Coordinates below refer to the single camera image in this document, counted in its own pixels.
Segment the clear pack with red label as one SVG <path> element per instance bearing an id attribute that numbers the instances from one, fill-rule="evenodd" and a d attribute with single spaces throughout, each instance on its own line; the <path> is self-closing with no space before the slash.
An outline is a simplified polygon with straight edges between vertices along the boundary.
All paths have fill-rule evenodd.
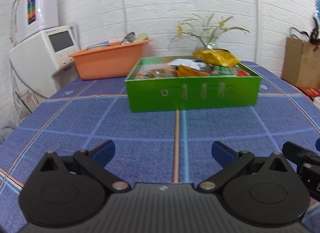
<path id="1" fill-rule="evenodd" d="M 235 73 L 236 76 L 238 77 L 248 77 L 250 74 L 244 70 L 239 70 Z"/>

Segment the green snack packet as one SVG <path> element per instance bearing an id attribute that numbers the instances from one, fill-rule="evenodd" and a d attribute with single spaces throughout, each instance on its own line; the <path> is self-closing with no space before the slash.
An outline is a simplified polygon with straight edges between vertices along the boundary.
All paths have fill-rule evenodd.
<path id="1" fill-rule="evenodd" d="M 210 75 L 211 76 L 235 76 L 235 73 L 230 68 L 214 65 Z"/>

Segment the white silver snack packet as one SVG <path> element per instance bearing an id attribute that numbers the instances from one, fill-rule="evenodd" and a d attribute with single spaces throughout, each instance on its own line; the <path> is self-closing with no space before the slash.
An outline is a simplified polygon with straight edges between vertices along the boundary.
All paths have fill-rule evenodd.
<path id="1" fill-rule="evenodd" d="M 194 70 L 198 70 L 201 72 L 211 72 L 212 71 L 212 67 L 203 62 L 203 61 L 199 61 L 197 59 L 186 59 L 186 58 L 177 58 L 174 59 L 173 61 L 168 63 L 169 66 L 171 67 L 179 67 L 179 66 L 184 66 L 184 67 L 189 67 L 192 68 Z"/>

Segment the orange tomato chips bag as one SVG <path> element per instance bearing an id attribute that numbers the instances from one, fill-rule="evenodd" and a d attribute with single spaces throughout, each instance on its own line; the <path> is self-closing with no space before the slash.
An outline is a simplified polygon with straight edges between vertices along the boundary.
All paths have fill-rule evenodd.
<path id="1" fill-rule="evenodd" d="M 205 77 L 205 76 L 210 76 L 210 73 L 207 72 L 202 72 L 190 67 L 186 67 L 183 65 L 180 65 L 177 67 L 176 70 L 177 76 L 178 77 Z"/>

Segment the yellow snack bag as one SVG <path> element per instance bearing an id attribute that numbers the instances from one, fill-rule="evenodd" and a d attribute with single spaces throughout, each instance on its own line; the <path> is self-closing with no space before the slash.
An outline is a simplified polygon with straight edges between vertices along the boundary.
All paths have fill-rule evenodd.
<path id="1" fill-rule="evenodd" d="M 225 68 L 232 68 L 240 63 L 231 52 L 224 49 L 216 50 L 195 50 L 193 56 L 209 65 L 217 65 Z"/>

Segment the pink edged snack packet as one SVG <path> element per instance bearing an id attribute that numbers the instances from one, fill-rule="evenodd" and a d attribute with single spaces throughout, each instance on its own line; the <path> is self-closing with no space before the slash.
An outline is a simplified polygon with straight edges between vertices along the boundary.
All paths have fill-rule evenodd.
<path id="1" fill-rule="evenodd" d="M 177 77 L 177 72 L 173 68 L 165 67 L 159 69 L 152 69 L 146 72 L 148 78 L 171 78 Z"/>

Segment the clear bag of brown balls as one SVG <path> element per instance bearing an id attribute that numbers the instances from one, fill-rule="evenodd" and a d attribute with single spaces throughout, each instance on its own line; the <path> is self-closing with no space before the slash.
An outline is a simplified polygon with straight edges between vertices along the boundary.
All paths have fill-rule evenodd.
<path id="1" fill-rule="evenodd" d="M 151 74 L 148 74 L 148 73 L 146 73 L 146 74 L 136 74 L 136 79 L 137 80 L 146 80 L 146 79 L 152 79 L 152 78 L 154 78 L 154 76 L 151 75 Z"/>

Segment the blue patterned tablecloth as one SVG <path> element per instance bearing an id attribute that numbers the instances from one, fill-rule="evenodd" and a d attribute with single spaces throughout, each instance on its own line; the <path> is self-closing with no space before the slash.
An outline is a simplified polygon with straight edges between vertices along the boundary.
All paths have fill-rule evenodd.
<path id="1" fill-rule="evenodd" d="M 1 227 L 25 225 L 18 195 L 42 156 L 93 149 L 112 140 L 116 154 L 107 169 L 130 184 L 170 183 L 174 138 L 180 136 L 180 178 L 198 184 L 220 170 L 211 146 L 221 141 L 257 156 L 279 152 L 291 141 L 315 150 L 319 110 L 300 91 L 260 65 L 253 107 L 133 113 L 123 78 L 77 79 L 42 103 L 1 144 Z"/>

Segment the green cardboard box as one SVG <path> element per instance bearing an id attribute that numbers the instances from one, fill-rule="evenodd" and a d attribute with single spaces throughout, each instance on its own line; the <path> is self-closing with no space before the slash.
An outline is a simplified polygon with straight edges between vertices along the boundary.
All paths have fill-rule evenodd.
<path id="1" fill-rule="evenodd" d="M 145 57 L 125 78 L 132 112 L 254 106 L 261 76 L 240 64 L 244 76 L 140 78 L 148 70 L 167 67 L 175 56 Z"/>

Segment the brown paper bag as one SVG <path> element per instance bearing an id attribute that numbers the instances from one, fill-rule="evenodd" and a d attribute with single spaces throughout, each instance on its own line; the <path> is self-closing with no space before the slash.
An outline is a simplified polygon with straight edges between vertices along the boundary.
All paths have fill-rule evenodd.
<path id="1" fill-rule="evenodd" d="M 295 87 L 319 89 L 319 48 L 287 37 L 281 78 Z"/>

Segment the white machine with screen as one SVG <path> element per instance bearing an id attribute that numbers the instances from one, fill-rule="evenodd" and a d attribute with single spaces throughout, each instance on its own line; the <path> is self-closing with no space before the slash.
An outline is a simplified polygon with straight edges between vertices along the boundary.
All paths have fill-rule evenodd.
<path id="1" fill-rule="evenodd" d="M 78 78 L 73 53 L 79 49 L 77 24 L 39 31 L 9 51 L 21 94 L 34 93 L 39 103 Z"/>

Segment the dark red leafed plant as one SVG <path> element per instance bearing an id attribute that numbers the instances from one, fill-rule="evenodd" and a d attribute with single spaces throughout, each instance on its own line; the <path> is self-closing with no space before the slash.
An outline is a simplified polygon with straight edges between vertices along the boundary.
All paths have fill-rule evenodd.
<path id="1" fill-rule="evenodd" d="M 308 33 L 307 31 L 300 31 L 295 27 L 291 27 L 289 29 L 289 36 L 291 38 L 309 42 L 310 44 L 315 46 L 314 51 L 316 51 L 319 47 L 319 21 L 315 16 L 312 17 L 312 20 L 313 29 L 310 33 Z"/>

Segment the orchid plant in glass vase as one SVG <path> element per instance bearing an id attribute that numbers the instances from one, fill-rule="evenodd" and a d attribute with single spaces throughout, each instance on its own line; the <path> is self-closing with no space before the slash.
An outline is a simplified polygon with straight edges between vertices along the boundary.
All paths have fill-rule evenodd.
<path id="1" fill-rule="evenodd" d="M 225 33 L 231 31 L 241 31 L 245 34 L 250 33 L 244 27 L 228 26 L 228 23 L 234 19 L 234 16 L 221 17 L 217 21 L 214 18 L 214 12 L 207 17 L 193 13 L 191 18 L 179 21 L 176 27 L 176 34 L 169 42 L 169 47 L 171 48 L 175 41 L 193 38 L 200 43 L 201 49 L 214 48 L 218 39 Z"/>

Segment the steel bowl in basin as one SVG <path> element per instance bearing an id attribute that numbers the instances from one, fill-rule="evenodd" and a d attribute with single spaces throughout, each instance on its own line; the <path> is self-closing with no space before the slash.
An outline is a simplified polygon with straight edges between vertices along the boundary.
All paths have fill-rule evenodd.
<path id="1" fill-rule="evenodd" d="M 130 43 L 133 43 L 135 42 L 136 40 L 136 35 L 135 35 L 135 32 L 130 32 L 129 34 L 127 34 L 123 40 L 121 41 L 121 45 L 125 45 L 125 44 L 130 44 Z"/>

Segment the white water purifier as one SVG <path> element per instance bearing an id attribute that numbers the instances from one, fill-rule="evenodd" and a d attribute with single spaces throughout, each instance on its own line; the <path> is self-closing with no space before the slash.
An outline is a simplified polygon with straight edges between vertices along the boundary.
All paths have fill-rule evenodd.
<path id="1" fill-rule="evenodd" d="M 19 0 L 16 13 L 18 43 L 59 25 L 57 0 Z"/>

